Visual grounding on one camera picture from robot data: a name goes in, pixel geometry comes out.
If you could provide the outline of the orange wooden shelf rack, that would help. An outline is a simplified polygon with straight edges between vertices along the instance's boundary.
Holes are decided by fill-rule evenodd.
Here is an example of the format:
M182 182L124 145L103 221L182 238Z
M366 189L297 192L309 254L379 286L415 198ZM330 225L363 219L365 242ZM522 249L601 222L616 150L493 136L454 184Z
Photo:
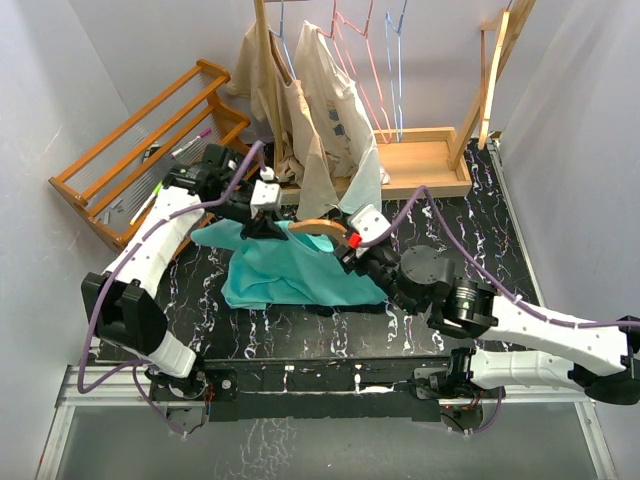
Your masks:
M227 69L200 59L147 105L91 147L50 185L112 250L133 238L149 209L129 221L176 163L197 162L207 145L245 154L240 136L249 118L219 94L231 80ZM212 133L176 158L170 153L207 128Z

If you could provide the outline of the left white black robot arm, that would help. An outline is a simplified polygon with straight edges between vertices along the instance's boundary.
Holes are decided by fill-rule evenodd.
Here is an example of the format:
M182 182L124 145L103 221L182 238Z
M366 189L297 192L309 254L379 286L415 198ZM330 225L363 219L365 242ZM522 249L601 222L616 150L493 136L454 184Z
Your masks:
M102 273L88 273L82 281L86 339L133 354L131 367L149 367L152 376L182 397L200 396L207 387L204 362L170 331L155 300L160 280L207 213L239 223L242 238L286 239L277 224L280 198L260 141L245 155L210 144L201 161L172 167L124 250Z

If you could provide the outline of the white printed t shirt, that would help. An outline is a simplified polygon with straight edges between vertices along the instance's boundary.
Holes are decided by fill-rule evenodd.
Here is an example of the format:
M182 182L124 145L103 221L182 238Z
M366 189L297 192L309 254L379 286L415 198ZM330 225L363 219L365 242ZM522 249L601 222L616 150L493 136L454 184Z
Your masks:
M337 202L353 213L361 206L380 208L388 180L377 141L355 82L332 56L318 26L302 25L293 62L329 167L329 185L347 179Z

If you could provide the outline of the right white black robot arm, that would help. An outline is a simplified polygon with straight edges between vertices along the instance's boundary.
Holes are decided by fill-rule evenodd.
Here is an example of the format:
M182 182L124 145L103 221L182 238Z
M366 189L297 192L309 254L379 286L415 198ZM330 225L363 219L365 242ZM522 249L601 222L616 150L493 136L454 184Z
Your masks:
M613 405L639 401L635 318L606 326L509 300L488 284L457 276L454 261L424 245L403 253L381 245L341 246L335 256L346 272L371 279L407 313L428 313L428 326L442 335L519 347L454 349L445 370L414 373L414 388L421 394L472 397L521 385L571 389Z

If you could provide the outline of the blue hanger under beige shirt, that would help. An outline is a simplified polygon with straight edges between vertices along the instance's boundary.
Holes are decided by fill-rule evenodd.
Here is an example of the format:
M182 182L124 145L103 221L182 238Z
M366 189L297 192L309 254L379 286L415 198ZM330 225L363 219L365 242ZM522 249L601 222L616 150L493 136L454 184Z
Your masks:
M297 76L295 73L294 65L291 59L291 55L289 53L289 49L286 43L285 37L285 0L278 0L277 4L279 5L279 18L278 18L278 26L276 30L271 29L270 32L273 33L277 39L280 40L280 44L282 47L282 51L284 53L285 60L287 62L287 66L291 77L296 80Z

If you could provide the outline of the wooden clothes rack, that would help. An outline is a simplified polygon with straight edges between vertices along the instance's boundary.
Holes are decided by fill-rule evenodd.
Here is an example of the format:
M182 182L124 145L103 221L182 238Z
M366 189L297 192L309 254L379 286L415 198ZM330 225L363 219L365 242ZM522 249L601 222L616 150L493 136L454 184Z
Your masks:
M393 140L383 144L374 130L381 164L391 175L382 188L383 199L406 199L422 184L435 197L461 197L469 192L464 151L472 135L479 136L480 26L510 8L498 82L534 6L532 1L509 1L490 20L475 12L465 13L460 20L405 15L404 25L410 23L417 35L409 40L409 54L402 54L404 136L400 143L396 141L390 87L384 93ZM490 58L495 33L488 32L486 38Z

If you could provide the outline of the beige t shirt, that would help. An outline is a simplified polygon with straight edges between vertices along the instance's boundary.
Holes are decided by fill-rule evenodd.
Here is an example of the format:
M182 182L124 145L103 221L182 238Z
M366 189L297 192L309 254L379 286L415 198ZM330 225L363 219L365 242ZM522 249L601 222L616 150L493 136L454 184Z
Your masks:
M332 183L333 167L329 165L321 137L314 125L301 82L293 79L275 45L271 46L283 158L275 168L279 180L300 188L297 218L306 220L323 216L338 203ZM250 101L258 121L272 120L265 61L262 59L259 32L252 25L246 32L228 91Z

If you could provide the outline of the purple cap marker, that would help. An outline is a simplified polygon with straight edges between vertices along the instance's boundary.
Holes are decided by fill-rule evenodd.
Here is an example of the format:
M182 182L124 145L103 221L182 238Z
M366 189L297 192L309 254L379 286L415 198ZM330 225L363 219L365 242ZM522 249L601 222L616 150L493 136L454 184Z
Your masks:
M207 136L209 136L212 133L212 129L211 128L207 128L206 130L203 130L200 134L198 134L197 136L195 136L193 139L189 140L188 142L186 142L185 144L183 144L182 146L176 148L175 150L173 150L170 153L170 156L172 158L176 158L178 156L180 156L181 154L185 153L186 151L188 151L190 148L194 147L196 144L198 144L201 140L204 140Z

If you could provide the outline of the teal t shirt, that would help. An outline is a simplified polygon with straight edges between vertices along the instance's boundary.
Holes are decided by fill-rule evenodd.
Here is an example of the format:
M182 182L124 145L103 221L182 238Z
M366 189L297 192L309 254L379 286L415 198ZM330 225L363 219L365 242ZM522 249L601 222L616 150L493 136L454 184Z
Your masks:
M387 295L367 276L347 274L325 235L294 234L279 221L281 239L241 237L242 225L224 219L191 233L199 246L232 252L221 288L236 309L276 305L352 307L378 305Z

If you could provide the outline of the green cap marker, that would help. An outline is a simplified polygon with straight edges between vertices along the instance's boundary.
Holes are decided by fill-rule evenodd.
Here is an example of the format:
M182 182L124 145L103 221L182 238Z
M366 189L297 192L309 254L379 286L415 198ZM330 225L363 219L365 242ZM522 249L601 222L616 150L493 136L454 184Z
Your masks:
M131 218L131 220L129 221L129 225L130 226L134 226L138 220L146 213L146 211L151 207L151 205L153 204L154 200L156 199L159 191L163 188L163 182L160 181L152 190L151 194L147 197L146 200L143 201L142 205L140 206L140 208L136 211L136 213L133 215L133 217Z

